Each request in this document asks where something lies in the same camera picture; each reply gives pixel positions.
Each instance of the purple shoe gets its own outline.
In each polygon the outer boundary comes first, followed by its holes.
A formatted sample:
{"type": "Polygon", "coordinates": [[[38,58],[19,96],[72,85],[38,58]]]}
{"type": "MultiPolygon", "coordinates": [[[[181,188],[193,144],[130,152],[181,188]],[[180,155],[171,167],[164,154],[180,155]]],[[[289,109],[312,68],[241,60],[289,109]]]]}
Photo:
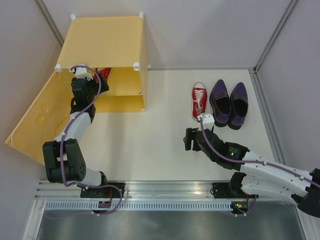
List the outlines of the purple shoe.
{"type": "Polygon", "coordinates": [[[231,117],[228,126],[239,130],[244,124],[248,112],[248,94],[243,82],[239,82],[233,89],[231,96],[231,117]]]}
{"type": "Polygon", "coordinates": [[[214,124],[220,128],[225,127],[230,118],[231,105],[225,82],[222,79],[214,85],[209,100],[213,109],[214,124]]]}

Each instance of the shoe rack shelf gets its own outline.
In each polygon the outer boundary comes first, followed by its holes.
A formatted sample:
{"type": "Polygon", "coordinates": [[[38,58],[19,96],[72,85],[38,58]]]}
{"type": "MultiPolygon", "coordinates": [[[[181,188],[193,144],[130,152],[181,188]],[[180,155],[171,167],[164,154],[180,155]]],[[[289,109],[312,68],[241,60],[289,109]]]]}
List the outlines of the shoe rack shelf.
{"type": "Polygon", "coordinates": [[[69,120],[74,77],[69,68],[81,63],[112,68],[96,113],[145,111],[149,64],[143,14],[76,18],[55,71],[7,138],[9,146],[44,163],[44,142],[53,141],[69,120]]]}

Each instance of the red sneaker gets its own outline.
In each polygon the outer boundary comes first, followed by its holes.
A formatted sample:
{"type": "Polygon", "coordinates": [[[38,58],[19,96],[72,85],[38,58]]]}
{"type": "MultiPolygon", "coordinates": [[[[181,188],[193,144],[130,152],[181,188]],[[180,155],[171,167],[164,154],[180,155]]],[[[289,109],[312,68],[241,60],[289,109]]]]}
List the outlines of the red sneaker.
{"type": "Polygon", "coordinates": [[[197,116],[206,111],[207,90],[201,83],[197,82],[192,89],[192,117],[197,120],[197,116]]]}
{"type": "MultiPolygon", "coordinates": [[[[109,75],[111,74],[112,72],[112,67],[106,67],[106,68],[102,68],[100,71],[99,71],[103,77],[103,79],[107,80],[109,75]]],[[[96,82],[98,82],[98,78],[96,75],[94,75],[94,80],[96,82]]]]}

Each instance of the white shoelace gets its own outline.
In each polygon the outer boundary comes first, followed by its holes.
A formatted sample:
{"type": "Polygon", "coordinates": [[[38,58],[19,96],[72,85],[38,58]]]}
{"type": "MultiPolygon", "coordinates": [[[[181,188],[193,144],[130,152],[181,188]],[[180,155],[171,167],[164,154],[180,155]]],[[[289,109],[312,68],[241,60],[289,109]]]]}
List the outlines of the white shoelace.
{"type": "Polygon", "coordinates": [[[197,103],[197,105],[198,105],[197,110],[200,112],[202,109],[200,101],[204,97],[205,91],[202,89],[201,90],[194,90],[194,94],[195,94],[195,100],[193,100],[193,101],[197,103]]]}

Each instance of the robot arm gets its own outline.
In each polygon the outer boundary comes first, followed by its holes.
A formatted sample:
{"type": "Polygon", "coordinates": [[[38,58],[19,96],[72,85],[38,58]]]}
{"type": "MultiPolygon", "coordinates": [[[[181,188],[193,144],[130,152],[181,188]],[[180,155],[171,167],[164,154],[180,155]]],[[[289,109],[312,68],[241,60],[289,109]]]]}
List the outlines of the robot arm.
{"type": "MultiPolygon", "coordinates": [[[[64,136],[63,156],[66,160],[63,161],[63,166],[66,180],[86,186],[106,185],[105,174],[91,170],[86,166],[79,147],[81,138],[95,117],[96,108],[93,104],[87,110],[85,109],[94,100],[99,84],[84,67],[77,67],[73,72],[75,77],[72,79],[71,87],[74,97],[71,100],[70,118],[66,125],[66,128],[68,125],[69,128],[67,131],[65,128],[54,141],[45,142],[42,147],[46,175],[51,183],[63,183],[61,163],[58,158],[60,157],[60,143],[64,136]]],[[[100,93],[108,91],[107,79],[103,78],[101,72],[97,74],[101,79],[100,93]]]]}
{"type": "Polygon", "coordinates": [[[214,118],[211,114],[200,115],[198,120],[204,133],[200,128],[188,128],[183,139],[185,150],[191,149],[193,141],[192,150],[201,150],[212,162],[238,171],[229,182],[229,189],[235,197],[258,195],[277,198],[320,218],[320,188],[311,184],[320,183],[319,169],[313,172],[299,170],[268,160],[240,144],[223,142],[212,131],[214,118]]]}

